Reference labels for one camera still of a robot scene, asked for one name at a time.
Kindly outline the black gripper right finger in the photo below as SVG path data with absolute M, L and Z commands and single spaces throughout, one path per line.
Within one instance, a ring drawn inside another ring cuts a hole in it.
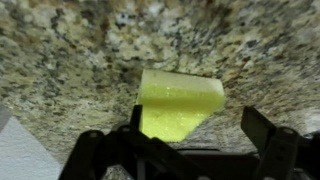
M 251 106 L 243 109 L 241 129 L 259 154 L 254 180 L 320 179 L 318 131 L 302 136 L 293 128 L 277 127 Z

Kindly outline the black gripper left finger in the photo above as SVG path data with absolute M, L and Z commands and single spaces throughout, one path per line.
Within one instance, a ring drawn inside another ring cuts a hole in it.
M 135 105 L 128 123 L 108 134 L 83 132 L 58 180 L 102 180 L 110 167 L 120 166 L 133 180 L 200 180 L 207 173 L 158 138 L 139 130 L 142 105 Z

